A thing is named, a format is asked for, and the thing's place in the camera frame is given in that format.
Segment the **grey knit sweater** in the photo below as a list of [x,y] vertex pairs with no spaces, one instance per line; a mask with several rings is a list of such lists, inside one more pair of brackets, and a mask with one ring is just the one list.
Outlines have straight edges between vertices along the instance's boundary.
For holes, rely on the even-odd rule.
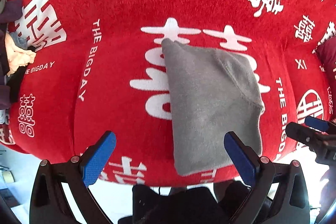
[[169,83],[174,166],[188,176],[231,165],[224,135],[233,131],[258,154],[265,110],[247,58],[215,48],[162,42]]

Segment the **pile of clothes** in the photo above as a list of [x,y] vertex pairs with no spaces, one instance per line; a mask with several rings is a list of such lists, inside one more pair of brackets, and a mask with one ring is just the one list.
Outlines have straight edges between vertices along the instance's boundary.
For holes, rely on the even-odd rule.
[[27,65],[35,61],[35,48],[7,25],[21,18],[22,0],[1,0],[1,124],[9,124],[9,108],[18,95]]

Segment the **red blanket with white print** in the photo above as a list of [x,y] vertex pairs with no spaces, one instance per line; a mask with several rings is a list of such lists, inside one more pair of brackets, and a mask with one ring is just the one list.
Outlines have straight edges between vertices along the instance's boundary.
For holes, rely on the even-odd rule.
[[248,59],[265,110],[262,156],[298,147],[288,123],[335,117],[334,72],[315,49],[335,34],[335,0],[22,0],[9,30],[35,48],[1,143],[52,163],[81,155],[106,131],[116,148],[100,174],[120,184],[220,182],[229,165],[180,176],[174,166],[162,42]]

